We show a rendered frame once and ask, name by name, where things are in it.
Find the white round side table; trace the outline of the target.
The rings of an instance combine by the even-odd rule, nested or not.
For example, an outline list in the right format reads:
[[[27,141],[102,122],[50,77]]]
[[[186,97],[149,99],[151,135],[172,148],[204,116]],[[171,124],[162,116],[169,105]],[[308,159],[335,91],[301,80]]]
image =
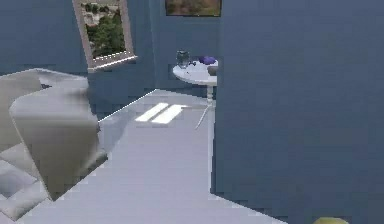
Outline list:
[[[207,105],[205,106],[204,112],[202,113],[196,128],[198,128],[204,118],[207,115],[207,112],[214,107],[213,100],[213,91],[217,86],[217,76],[210,76],[207,71],[208,66],[217,66],[219,63],[216,60],[214,64],[205,65],[199,61],[192,61],[191,65],[188,65],[186,69],[181,69],[178,65],[174,66],[172,69],[173,74],[181,81],[184,81],[189,84],[205,86],[207,88]]]

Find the dark glass jar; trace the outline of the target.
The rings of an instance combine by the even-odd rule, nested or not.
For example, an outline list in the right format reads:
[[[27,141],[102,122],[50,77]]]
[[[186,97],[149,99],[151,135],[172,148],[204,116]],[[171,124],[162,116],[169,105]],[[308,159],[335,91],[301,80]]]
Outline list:
[[[185,50],[179,50],[176,53],[176,60],[177,60],[177,65],[181,69],[186,69],[189,65],[189,62],[190,62],[189,52],[185,51]]]

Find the framed landscape picture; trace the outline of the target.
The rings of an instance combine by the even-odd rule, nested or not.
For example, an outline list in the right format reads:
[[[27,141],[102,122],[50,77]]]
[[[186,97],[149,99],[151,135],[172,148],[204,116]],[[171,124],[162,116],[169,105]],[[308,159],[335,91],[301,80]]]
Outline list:
[[[222,0],[165,0],[167,16],[219,17]]]

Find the white framed window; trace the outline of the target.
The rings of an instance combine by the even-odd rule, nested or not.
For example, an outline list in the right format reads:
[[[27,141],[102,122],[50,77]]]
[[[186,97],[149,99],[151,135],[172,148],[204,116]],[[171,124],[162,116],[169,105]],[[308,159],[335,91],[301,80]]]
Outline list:
[[[127,0],[71,0],[89,73],[135,61]]]

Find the pale grey sofa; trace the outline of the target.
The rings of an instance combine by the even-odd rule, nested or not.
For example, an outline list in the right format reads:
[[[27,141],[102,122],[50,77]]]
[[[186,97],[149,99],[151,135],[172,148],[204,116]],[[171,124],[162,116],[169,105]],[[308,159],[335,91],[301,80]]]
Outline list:
[[[0,212],[16,221],[102,165],[88,79],[45,69],[0,76]]]

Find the yellow green round object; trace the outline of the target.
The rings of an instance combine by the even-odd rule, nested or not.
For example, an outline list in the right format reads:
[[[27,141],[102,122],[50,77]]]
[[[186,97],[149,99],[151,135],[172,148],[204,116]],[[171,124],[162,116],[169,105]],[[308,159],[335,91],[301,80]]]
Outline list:
[[[346,220],[336,217],[320,217],[312,224],[349,224]]]

